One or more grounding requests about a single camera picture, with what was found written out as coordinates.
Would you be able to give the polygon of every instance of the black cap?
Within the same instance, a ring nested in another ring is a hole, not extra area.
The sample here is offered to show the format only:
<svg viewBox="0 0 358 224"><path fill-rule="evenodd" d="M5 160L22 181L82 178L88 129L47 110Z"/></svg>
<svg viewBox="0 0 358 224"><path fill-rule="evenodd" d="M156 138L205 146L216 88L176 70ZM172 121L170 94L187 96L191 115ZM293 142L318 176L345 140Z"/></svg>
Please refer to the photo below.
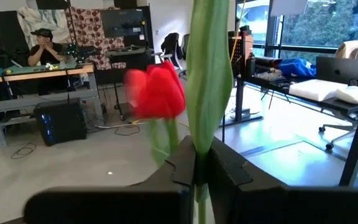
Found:
<svg viewBox="0 0 358 224"><path fill-rule="evenodd" d="M32 35L40 35L42 37L49 37L51 40L53 39L52 30L50 29L38 29L34 32L31 32Z"/></svg>

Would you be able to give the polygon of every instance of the black monitor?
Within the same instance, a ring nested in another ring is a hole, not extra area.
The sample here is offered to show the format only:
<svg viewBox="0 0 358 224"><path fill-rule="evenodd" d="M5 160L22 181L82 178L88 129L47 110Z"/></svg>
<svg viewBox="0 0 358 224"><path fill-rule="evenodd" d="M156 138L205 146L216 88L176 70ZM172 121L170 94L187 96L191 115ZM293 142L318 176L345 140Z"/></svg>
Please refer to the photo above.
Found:
<svg viewBox="0 0 358 224"><path fill-rule="evenodd" d="M101 17L106 37L137 36L138 39L145 38L142 25L144 15L141 9L102 10Z"/></svg>

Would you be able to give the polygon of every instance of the tree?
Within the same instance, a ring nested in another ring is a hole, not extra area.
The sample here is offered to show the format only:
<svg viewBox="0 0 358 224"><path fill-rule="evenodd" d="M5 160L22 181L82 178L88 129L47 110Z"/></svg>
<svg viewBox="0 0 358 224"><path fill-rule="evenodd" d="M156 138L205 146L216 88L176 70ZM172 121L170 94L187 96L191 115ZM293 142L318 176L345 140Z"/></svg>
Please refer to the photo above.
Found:
<svg viewBox="0 0 358 224"><path fill-rule="evenodd" d="M347 40L358 40L356 6L358 0L337 0L333 4L310 1L304 14L285 16L282 44L338 47ZM280 57L304 58L315 63L320 55L325 54L282 51Z"/></svg>

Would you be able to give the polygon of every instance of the man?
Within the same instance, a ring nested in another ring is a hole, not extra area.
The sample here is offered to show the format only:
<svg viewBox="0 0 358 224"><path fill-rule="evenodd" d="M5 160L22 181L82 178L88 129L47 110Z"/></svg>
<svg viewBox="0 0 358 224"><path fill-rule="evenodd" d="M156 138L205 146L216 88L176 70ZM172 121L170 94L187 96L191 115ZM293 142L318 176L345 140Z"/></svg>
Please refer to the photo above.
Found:
<svg viewBox="0 0 358 224"><path fill-rule="evenodd" d="M39 29L31 34L37 36L38 44L30 50L30 66L36 66L38 62L41 65L67 62L66 56L59 55L63 50L63 45L52 42L53 35L50 29ZM40 96L47 95L51 90L64 90L67 89L67 86L67 77L42 78L38 86L38 94Z"/></svg>

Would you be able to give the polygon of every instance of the fabric backdrop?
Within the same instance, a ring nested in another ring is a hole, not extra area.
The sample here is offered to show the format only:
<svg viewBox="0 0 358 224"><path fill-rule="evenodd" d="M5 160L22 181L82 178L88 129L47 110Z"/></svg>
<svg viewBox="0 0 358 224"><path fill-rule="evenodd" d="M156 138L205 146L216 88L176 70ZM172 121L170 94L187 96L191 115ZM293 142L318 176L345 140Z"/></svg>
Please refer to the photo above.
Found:
<svg viewBox="0 0 358 224"><path fill-rule="evenodd" d="M102 25L100 11L102 9L77 9L71 7L73 21L71 21L70 12L67 9L66 19L71 39L76 41L79 46L95 46L100 52L99 56L92 56L89 60L96 62L98 70L111 69L110 61L105 56L108 50L116 47L124 47L124 38L106 38ZM114 63L113 68L125 68L124 63Z"/></svg>
<svg viewBox="0 0 358 224"><path fill-rule="evenodd" d="M64 10L35 10L22 7L17 10L17 20L22 27L27 45L37 45L36 36L30 32L45 28L52 30L53 41L59 44L71 42Z"/></svg>

